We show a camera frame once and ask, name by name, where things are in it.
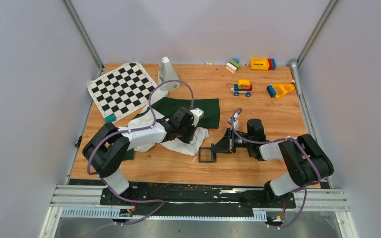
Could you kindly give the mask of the black square display case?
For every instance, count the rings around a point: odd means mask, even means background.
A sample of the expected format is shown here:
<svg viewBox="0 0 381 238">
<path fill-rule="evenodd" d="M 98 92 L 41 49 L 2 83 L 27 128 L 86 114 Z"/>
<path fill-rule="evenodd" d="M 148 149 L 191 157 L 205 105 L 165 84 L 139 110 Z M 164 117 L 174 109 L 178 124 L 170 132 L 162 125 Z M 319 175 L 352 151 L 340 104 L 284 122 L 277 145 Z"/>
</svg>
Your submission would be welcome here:
<svg viewBox="0 0 381 238">
<path fill-rule="evenodd" d="M 200 147 L 198 151 L 199 163 L 216 163 L 216 154 L 210 147 Z"/>
</svg>

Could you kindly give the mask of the white green garment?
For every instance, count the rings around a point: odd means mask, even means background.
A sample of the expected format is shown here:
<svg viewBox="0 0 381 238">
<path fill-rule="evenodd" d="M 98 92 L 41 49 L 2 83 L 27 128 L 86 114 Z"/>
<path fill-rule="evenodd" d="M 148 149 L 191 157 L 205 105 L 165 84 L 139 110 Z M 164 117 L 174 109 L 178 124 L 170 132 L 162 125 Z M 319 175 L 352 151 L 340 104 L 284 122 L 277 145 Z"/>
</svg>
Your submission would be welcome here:
<svg viewBox="0 0 381 238">
<path fill-rule="evenodd" d="M 209 136 L 208 126 L 198 124 L 191 143 L 181 142 L 177 139 L 178 128 L 182 122 L 193 121 L 193 115 L 188 108 L 175 108 L 164 102 L 166 95 L 166 91 L 154 90 L 149 96 L 146 113 L 130 121 L 128 127 L 120 127 L 116 132 L 119 140 L 115 144 L 119 147 L 121 160 L 125 159 L 126 152 L 136 147 L 145 146 L 146 152 L 156 143 L 185 155 L 197 154 L 199 146 Z"/>
</svg>

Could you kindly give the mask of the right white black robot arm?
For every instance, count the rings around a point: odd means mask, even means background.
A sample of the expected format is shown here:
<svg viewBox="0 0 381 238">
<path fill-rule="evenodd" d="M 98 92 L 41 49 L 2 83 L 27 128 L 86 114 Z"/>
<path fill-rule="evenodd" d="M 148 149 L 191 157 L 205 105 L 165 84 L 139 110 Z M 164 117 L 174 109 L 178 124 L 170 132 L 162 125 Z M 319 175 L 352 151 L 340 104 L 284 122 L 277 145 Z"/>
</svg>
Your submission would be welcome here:
<svg viewBox="0 0 381 238">
<path fill-rule="evenodd" d="M 231 120 L 231 128 L 216 144 L 209 147 L 212 162 L 216 162 L 218 153 L 235 153 L 237 148 L 246 148 L 248 155 L 258 161 L 283 160 L 287 168 L 280 177 L 264 185 L 264 202 L 276 207 L 283 196 L 299 191 L 334 173 L 334 167 L 328 156 L 310 134 L 297 138 L 285 138 L 269 141 L 260 119 L 247 121 L 247 131 L 235 129 L 236 120 Z"/>
</svg>

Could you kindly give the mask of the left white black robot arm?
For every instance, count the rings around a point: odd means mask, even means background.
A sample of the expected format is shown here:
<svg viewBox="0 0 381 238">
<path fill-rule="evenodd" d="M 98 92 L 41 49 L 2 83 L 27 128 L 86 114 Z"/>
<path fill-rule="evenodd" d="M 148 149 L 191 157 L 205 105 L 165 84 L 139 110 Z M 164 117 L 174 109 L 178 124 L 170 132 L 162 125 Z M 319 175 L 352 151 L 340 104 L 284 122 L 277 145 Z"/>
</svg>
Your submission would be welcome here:
<svg viewBox="0 0 381 238">
<path fill-rule="evenodd" d="M 143 127 L 117 127 L 113 123 L 104 124 L 84 146 L 83 156 L 87 168 L 95 173 L 113 191 L 113 198 L 120 205 L 132 199 L 129 182 L 123 175 L 120 165 L 128 151 L 150 143 L 163 143 L 175 139 L 190 143 L 204 112 L 179 108 L 172 116 L 156 119 Z"/>
</svg>

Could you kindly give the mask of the white wedge-shaped stand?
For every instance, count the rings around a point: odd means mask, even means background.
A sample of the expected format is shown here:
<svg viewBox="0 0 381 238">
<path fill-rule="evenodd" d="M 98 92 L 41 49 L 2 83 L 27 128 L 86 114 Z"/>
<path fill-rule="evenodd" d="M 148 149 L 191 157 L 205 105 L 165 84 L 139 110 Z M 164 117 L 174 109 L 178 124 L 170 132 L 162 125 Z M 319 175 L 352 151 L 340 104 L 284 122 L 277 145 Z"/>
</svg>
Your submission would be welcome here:
<svg viewBox="0 0 381 238">
<path fill-rule="evenodd" d="M 169 93 L 179 89 L 181 86 L 179 78 L 168 57 L 161 58 L 159 62 L 158 84 L 162 84 L 160 87 L 161 90 Z"/>
</svg>

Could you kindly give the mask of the toy car with yellow top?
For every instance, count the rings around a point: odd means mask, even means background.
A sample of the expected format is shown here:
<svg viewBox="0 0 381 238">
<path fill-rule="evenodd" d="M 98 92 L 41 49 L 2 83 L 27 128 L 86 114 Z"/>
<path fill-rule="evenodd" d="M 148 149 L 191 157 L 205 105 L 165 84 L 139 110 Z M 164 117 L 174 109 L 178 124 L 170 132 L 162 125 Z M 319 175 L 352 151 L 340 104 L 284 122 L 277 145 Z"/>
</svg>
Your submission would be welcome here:
<svg viewBox="0 0 381 238">
<path fill-rule="evenodd" d="M 238 83 L 234 84 L 230 90 L 233 92 L 234 96 L 243 94 L 246 97 L 250 97 L 254 91 L 254 88 L 248 79 L 240 79 L 238 80 Z"/>
</svg>

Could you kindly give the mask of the teal small block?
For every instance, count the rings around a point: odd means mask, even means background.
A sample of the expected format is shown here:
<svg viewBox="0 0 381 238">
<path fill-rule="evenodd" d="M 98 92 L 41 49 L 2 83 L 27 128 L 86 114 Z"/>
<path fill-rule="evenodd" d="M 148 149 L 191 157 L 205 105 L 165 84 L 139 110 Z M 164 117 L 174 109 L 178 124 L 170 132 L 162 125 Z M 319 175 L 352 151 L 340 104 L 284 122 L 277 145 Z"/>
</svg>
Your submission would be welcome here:
<svg viewBox="0 0 381 238">
<path fill-rule="evenodd" d="M 117 121 L 117 118 L 114 114 L 111 114 L 111 115 L 105 117 L 104 120 L 105 120 L 105 123 L 114 123 Z"/>
</svg>

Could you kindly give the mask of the checkerboard calibration sheet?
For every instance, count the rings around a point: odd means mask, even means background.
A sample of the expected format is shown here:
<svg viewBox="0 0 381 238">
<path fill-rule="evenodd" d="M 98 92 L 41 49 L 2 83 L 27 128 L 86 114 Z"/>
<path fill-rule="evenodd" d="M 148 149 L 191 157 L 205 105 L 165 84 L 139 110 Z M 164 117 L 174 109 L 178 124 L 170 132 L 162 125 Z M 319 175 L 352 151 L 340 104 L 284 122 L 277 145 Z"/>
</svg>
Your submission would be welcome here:
<svg viewBox="0 0 381 238">
<path fill-rule="evenodd" d="M 147 105 L 157 83 L 140 63 L 125 63 L 87 82 L 88 92 L 104 119 L 118 121 Z"/>
</svg>

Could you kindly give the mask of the yellow blue toy scoop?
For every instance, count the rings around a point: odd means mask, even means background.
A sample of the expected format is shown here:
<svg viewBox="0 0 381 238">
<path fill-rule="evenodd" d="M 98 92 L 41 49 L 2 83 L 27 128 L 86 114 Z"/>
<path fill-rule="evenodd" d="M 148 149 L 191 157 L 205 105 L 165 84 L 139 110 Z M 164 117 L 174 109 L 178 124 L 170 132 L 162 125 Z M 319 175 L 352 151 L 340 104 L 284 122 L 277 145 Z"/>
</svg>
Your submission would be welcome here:
<svg viewBox="0 0 381 238">
<path fill-rule="evenodd" d="M 271 98 L 279 99 L 295 90 L 295 86 L 292 83 L 269 84 L 266 90 Z"/>
</svg>

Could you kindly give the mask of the white green blue bricks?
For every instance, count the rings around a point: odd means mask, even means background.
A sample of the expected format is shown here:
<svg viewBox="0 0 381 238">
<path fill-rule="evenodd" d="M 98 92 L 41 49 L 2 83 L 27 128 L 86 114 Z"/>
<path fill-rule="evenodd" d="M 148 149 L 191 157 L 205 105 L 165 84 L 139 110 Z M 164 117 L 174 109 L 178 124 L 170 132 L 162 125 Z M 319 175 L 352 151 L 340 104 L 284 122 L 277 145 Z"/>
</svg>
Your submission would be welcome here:
<svg viewBox="0 0 381 238">
<path fill-rule="evenodd" d="M 232 73 L 236 73 L 240 69 L 239 60 L 237 58 L 234 58 L 226 63 L 225 65 L 226 69 Z"/>
</svg>

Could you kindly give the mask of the yellow red blue brick box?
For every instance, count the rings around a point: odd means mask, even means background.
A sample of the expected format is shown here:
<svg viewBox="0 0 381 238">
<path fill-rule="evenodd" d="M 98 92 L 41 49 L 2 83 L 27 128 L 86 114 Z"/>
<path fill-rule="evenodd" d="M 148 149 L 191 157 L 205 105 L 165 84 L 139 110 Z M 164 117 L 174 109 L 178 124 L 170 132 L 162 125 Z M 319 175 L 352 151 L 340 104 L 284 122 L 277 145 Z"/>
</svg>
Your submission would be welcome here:
<svg viewBox="0 0 381 238">
<path fill-rule="evenodd" d="M 250 67 L 252 70 L 275 70 L 276 62 L 272 58 L 251 58 Z"/>
</svg>

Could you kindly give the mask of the grey metal pipe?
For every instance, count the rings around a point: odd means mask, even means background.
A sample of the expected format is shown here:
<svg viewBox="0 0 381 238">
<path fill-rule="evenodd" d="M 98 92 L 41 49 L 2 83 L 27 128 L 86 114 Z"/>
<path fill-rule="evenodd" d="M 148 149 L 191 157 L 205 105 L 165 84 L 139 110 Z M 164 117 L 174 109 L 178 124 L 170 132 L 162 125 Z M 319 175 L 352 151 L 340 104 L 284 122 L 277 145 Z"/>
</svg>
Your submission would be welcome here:
<svg viewBox="0 0 381 238">
<path fill-rule="evenodd" d="M 289 65 L 289 68 L 290 68 L 290 71 L 292 74 L 296 93 L 300 97 L 303 95 L 303 91 L 302 91 L 302 85 L 301 85 L 301 78 L 300 78 L 298 63 L 295 59 L 292 59 L 289 61 L 288 65 Z"/>
</svg>

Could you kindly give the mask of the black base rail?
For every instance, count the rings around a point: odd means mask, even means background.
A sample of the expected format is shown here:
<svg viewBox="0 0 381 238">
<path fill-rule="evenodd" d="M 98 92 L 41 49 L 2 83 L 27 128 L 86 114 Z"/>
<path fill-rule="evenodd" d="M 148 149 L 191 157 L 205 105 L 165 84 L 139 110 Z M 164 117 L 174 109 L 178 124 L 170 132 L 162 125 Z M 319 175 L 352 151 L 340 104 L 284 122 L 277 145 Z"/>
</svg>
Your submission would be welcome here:
<svg viewBox="0 0 381 238">
<path fill-rule="evenodd" d="M 293 209 L 296 207 L 293 195 L 272 198 L 260 186 L 234 186 L 217 184 L 159 183 L 131 181 L 129 188 L 121 194 L 122 199 L 103 189 L 100 204 L 111 206 L 136 204 L 134 214 L 147 215 L 160 205 L 156 216 L 192 217 L 249 217 L 254 208 Z"/>
</svg>

